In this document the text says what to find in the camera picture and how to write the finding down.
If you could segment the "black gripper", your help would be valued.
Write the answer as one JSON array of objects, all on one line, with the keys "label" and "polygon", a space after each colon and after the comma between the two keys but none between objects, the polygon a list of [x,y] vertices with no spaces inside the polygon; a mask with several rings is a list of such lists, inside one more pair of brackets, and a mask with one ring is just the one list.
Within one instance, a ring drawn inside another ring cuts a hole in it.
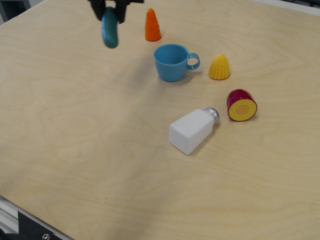
[{"label": "black gripper", "polygon": [[106,1],[115,2],[115,14],[118,19],[118,23],[122,24],[125,22],[127,4],[131,3],[139,3],[143,4],[144,0],[88,0],[90,1],[90,5],[96,18],[101,21],[105,8],[106,8]]}]

